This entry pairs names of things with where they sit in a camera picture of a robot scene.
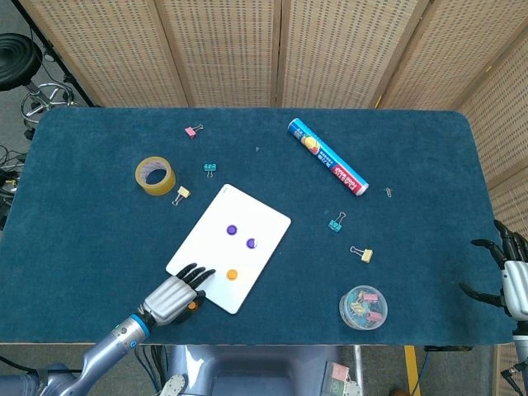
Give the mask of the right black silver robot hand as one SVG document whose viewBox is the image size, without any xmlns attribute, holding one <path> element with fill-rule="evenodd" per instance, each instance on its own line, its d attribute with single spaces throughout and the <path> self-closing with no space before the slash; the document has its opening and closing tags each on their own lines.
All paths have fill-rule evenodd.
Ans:
<svg viewBox="0 0 528 396">
<path fill-rule="evenodd" d="M 493 221 L 502 239 L 502 247 L 487 239 L 475 239 L 474 246 L 486 248 L 502 277 L 499 295 L 481 293 L 466 283 L 459 283 L 464 293 L 478 302 L 504 309 L 507 316 L 518 323 L 527 322 L 527 239 L 512 232 L 500 220 Z"/>
</svg>

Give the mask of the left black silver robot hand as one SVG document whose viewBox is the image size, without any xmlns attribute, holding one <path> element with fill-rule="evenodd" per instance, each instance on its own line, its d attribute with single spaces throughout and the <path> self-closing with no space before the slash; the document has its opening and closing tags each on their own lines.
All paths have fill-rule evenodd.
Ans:
<svg viewBox="0 0 528 396">
<path fill-rule="evenodd" d="M 184 323 L 205 302 L 206 293 L 198 288 L 214 273 L 196 263 L 185 266 L 145 298 L 137 315 L 148 328 Z"/>
</svg>

